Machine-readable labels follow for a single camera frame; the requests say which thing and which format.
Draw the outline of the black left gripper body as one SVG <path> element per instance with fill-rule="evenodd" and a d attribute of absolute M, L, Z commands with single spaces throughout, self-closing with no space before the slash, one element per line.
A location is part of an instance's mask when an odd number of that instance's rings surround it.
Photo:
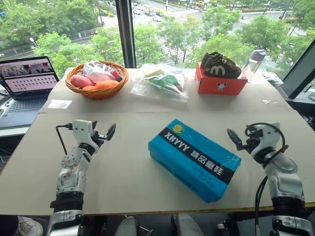
<path fill-rule="evenodd" d="M 93 131 L 92 140 L 100 148 L 104 141 L 108 141 L 108 135 L 99 134 L 98 131 Z"/>

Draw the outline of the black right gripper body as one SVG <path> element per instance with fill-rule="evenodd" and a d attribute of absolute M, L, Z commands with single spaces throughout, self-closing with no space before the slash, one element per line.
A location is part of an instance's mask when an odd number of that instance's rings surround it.
<path fill-rule="evenodd" d="M 251 154 L 255 148 L 256 148 L 256 138 L 248 138 L 246 140 L 245 150 L 249 154 Z"/>

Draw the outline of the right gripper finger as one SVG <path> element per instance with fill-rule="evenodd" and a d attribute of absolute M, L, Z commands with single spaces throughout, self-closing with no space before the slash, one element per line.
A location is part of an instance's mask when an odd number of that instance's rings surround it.
<path fill-rule="evenodd" d="M 230 140 L 235 144 L 237 150 L 243 150 L 242 140 L 239 138 L 237 133 L 234 130 L 228 128 L 227 134 L 228 134 Z"/>
<path fill-rule="evenodd" d="M 259 125 L 251 124 L 246 126 L 246 136 L 250 138 L 260 138 L 262 136 L 262 131 Z"/>

